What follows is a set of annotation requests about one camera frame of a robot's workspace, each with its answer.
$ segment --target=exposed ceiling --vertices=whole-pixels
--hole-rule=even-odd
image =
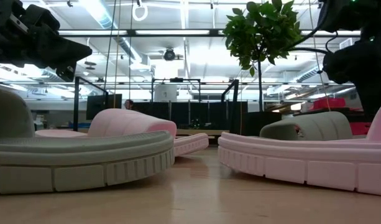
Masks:
[[[46,7],[59,20],[61,29],[69,31],[100,30],[102,27],[101,23],[97,21],[97,17],[103,14],[111,17],[114,14],[114,25],[120,30],[223,29],[227,23],[226,15],[232,15],[231,9],[233,7],[245,9],[247,1],[143,0],[141,3],[147,8],[148,13],[143,20],[137,21],[132,15],[132,7],[138,8],[137,1],[132,0],[71,1],[73,7],[68,7],[66,0],[22,0],[24,7],[29,4]],[[106,10],[100,7],[99,2],[106,6]],[[298,20],[301,22],[301,29],[311,30],[316,27],[319,17],[317,0],[295,0],[294,9],[299,12]],[[142,17],[143,13],[144,9],[135,10],[137,17]],[[132,62],[128,57],[128,51],[124,50],[122,44],[121,46],[117,45],[116,37],[68,37],[68,39],[88,44],[93,49],[91,56],[78,62],[76,75],[85,77],[92,82],[99,78],[105,79],[105,77],[107,77],[108,82],[136,82],[138,84],[131,85],[131,98],[139,100],[151,98],[148,90],[151,87],[152,75],[155,75],[155,78],[200,78],[202,82],[222,83],[228,82],[230,78],[238,78],[246,83],[257,82],[257,79],[251,77],[249,73],[240,70],[236,58],[230,57],[229,52],[226,50],[224,46],[225,40],[222,37],[127,37],[125,41],[133,48],[133,51],[141,57],[145,56],[147,58],[147,63],[142,61],[143,64],[147,65],[146,67],[132,67],[132,69],[129,66]],[[338,37],[329,43],[329,48],[332,51],[339,49],[339,44],[346,39],[345,37]],[[314,40],[307,40],[300,47],[324,49],[328,40],[328,37],[317,37]],[[173,49],[180,58],[172,62],[164,61],[162,55],[167,48]],[[317,67],[317,61],[321,63],[322,59],[322,55],[318,55],[318,58],[316,58],[316,54],[311,52],[291,52],[288,59],[278,59],[276,66],[269,64],[268,61],[263,62],[262,81],[273,83],[264,85],[264,90],[280,87],[278,90],[268,91],[268,93],[272,94],[266,94],[265,99],[290,100],[286,98],[288,95],[299,94],[300,96],[291,99],[308,100],[313,98],[313,95],[321,94],[322,86],[282,87],[282,84],[283,82],[295,82],[297,78]],[[86,67],[88,66],[85,65],[85,62],[96,63],[93,66],[94,70],[87,70]],[[9,78],[8,76],[2,77],[2,81],[28,82],[34,80],[34,78],[30,77],[33,71],[25,71],[23,74],[27,76],[21,77],[10,74]],[[323,74],[323,81],[329,82],[325,74]],[[303,80],[303,83],[321,83],[321,79],[319,75],[312,75],[310,78]],[[244,85],[241,87],[243,100],[258,99],[257,85]],[[333,86],[326,91],[335,93],[349,87],[351,86]],[[55,88],[55,86],[47,85],[39,88],[48,89]],[[108,88],[113,89],[114,85],[108,85]],[[129,97],[129,85],[117,85],[116,88],[118,93],[124,94],[123,98]],[[187,86],[179,86],[179,88],[182,88],[180,91],[188,92],[185,90]],[[201,92],[218,94],[222,93],[225,88],[227,88],[227,85],[203,85]],[[25,91],[21,92],[24,98],[39,98],[39,95],[33,96],[32,93],[27,92],[24,94]],[[51,92],[48,93],[46,98],[54,98],[55,95],[57,98],[70,98],[69,96],[71,96],[70,94],[66,96],[59,95],[59,91],[55,91],[56,94],[54,95]]]

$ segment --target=person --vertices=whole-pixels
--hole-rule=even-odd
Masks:
[[[124,106],[127,110],[134,110],[134,102],[132,100],[126,100]]]

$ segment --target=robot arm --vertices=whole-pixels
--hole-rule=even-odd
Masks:
[[[50,67],[63,80],[73,81],[77,61],[92,50],[60,37],[59,28],[46,9],[30,5],[25,10],[19,0],[0,0],[0,63]]]

